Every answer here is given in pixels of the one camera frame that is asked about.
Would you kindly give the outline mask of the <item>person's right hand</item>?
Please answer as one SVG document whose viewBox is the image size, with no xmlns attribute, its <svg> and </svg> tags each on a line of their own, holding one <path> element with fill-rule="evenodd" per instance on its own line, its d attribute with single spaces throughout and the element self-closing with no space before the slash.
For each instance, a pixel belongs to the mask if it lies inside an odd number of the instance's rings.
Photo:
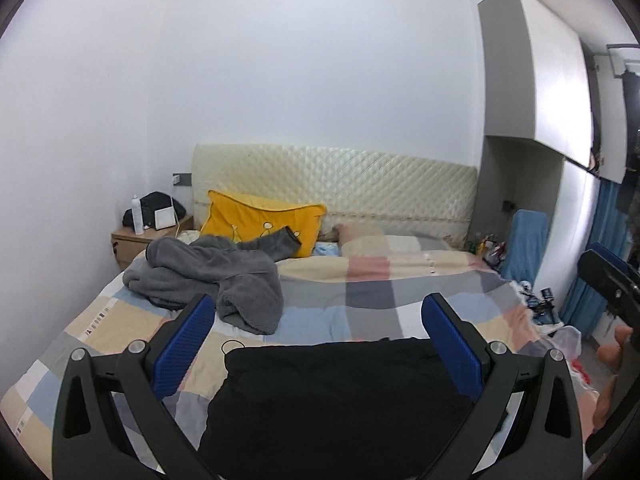
<svg viewBox="0 0 640 480">
<path fill-rule="evenodd" d="M 597 358 L 613 372 L 618 372 L 622 366 L 623 353 L 626 342 L 631 337 L 634 330 L 626 325 L 617 326 L 615 329 L 614 344 L 604 344 L 597 350 Z M 593 412 L 593 429 L 602 428 L 608 419 L 611 411 L 612 397 L 615 389 L 617 376 L 614 376 L 598 397 L 596 409 Z"/>
</svg>

